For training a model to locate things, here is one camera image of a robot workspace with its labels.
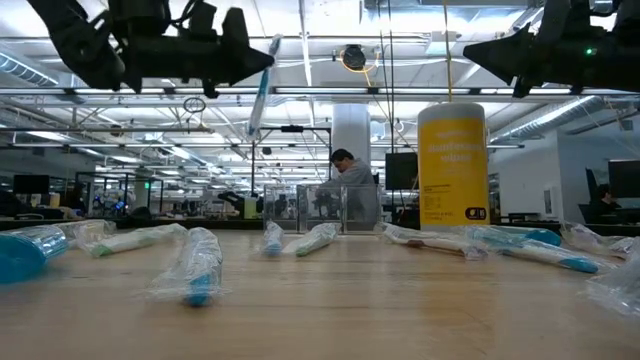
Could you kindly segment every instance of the plastic bag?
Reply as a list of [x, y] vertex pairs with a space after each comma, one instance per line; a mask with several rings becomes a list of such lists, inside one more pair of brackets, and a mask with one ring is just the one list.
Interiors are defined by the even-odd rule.
[[[269, 45], [269, 55], [273, 56], [274, 58], [276, 57], [276, 55], [278, 55], [282, 37], [282, 34], [276, 34], [271, 40], [271, 45]], [[262, 119], [262, 115], [264, 113], [264, 105], [267, 101], [267, 95], [269, 94], [269, 84], [271, 83], [272, 71], [273, 66], [270, 66], [262, 72], [262, 79], [260, 80], [260, 87], [258, 88], [256, 102], [253, 105], [253, 110], [251, 110], [251, 117], [249, 118], [249, 122], [247, 122], [246, 125], [246, 134], [249, 141], [256, 140], [260, 132], [260, 120]]]
[[640, 319], [640, 248], [626, 264], [588, 280], [587, 295], [605, 308]]
[[264, 247], [262, 253], [267, 256], [278, 256], [282, 252], [282, 238], [284, 230], [269, 220], [267, 222], [267, 230], [264, 232]]
[[75, 248], [77, 246], [76, 230], [82, 226], [89, 226], [92, 231], [101, 232], [103, 234], [115, 234], [116, 223], [113, 221], [105, 220], [84, 220], [84, 221], [71, 221], [66, 223], [55, 224], [57, 228], [62, 230], [64, 236], [69, 242], [69, 248]]
[[626, 259], [631, 249], [640, 243], [640, 237], [600, 236], [581, 224], [565, 223], [560, 231], [564, 239], [577, 249], [622, 259]]
[[536, 260], [592, 274], [616, 267], [604, 260], [583, 256], [542, 241], [522, 238], [490, 226], [464, 226], [461, 231], [469, 239], [483, 241], [490, 251], [506, 256]]
[[338, 236], [341, 227], [342, 225], [339, 223], [316, 225], [302, 238], [290, 242], [282, 252], [285, 254], [295, 253], [296, 256], [307, 256], [333, 242]]
[[522, 238], [542, 241], [543, 243], [553, 246], [560, 246], [562, 244], [562, 238], [558, 236], [558, 234], [547, 229], [498, 225], [491, 225], [491, 227]]
[[25, 281], [62, 255], [69, 244], [55, 226], [32, 226], [0, 232], [0, 284]]
[[489, 254], [481, 242], [470, 243], [458, 234], [406, 229], [388, 223], [378, 223], [376, 230], [395, 244], [427, 247], [461, 253], [467, 260], [483, 260]]
[[170, 269], [155, 278], [149, 294], [159, 300], [181, 299], [204, 306], [222, 293], [222, 249], [218, 238], [204, 228], [189, 230], [180, 255]]
[[138, 229], [126, 234], [110, 235], [99, 224], [87, 224], [75, 231], [78, 246], [94, 258], [152, 246], [169, 240], [184, 240], [187, 229], [178, 224]]

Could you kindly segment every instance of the gray shirt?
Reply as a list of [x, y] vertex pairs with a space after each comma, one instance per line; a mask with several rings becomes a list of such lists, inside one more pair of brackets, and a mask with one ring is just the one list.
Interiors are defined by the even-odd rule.
[[320, 185], [320, 189], [347, 188], [347, 217], [359, 221], [375, 222], [378, 216], [378, 189], [371, 168], [364, 161], [354, 164], [335, 179]]

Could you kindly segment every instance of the man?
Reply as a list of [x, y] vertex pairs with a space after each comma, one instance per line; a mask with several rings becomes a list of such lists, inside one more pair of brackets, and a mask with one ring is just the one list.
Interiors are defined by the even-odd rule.
[[604, 223], [615, 222], [615, 219], [602, 219], [601, 217], [603, 215], [612, 215], [615, 209], [619, 208], [620, 205], [611, 196], [609, 184], [602, 184], [598, 186], [598, 199], [592, 200], [589, 204], [589, 215], [600, 223], [603, 220], [606, 220]]
[[347, 218], [375, 223], [378, 217], [377, 186], [371, 168], [345, 149], [331, 154], [331, 163], [340, 175], [320, 185], [316, 197], [329, 189], [347, 188]]

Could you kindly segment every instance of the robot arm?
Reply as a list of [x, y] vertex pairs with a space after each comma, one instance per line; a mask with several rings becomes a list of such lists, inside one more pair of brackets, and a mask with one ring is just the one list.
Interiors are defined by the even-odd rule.
[[[205, 95], [215, 98], [216, 85], [233, 85], [273, 64], [271, 56], [249, 47], [238, 8], [227, 12], [218, 35], [212, 29], [216, 8], [203, 0], [189, 0], [177, 20], [169, 0], [109, 0], [109, 10], [91, 21], [75, 0], [28, 1], [61, 59], [92, 88], [119, 90], [125, 83], [140, 93], [145, 77], [198, 78]], [[182, 26], [186, 20], [188, 28]], [[169, 26], [178, 28], [177, 37], [164, 35]]]
[[[591, 26], [590, 16], [618, 11], [611, 32]], [[534, 86], [568, 84], [573, 94], [584, 87], [640, 91], [640, 0], [614, 0], [607, 12], [591, 10], [588, 0], [549, 0], [537, 34], [529, 24], [503, 39], [469, 45], [464, 56], [507, 84], [516, 78], [514, 97]]]

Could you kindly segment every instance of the wooden tabletop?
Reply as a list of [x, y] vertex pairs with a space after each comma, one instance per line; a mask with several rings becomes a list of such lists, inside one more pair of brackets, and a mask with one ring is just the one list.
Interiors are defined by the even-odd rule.
[[170, 246], [73, 250], [0, 288], [0, 357], [31, 359], [640, 359], [640, 327], [578, 295], [588, 275], [342, 237], [264, 259], [259, 232], [216, 231], [231, 292], [208, 308], [140, 291]]

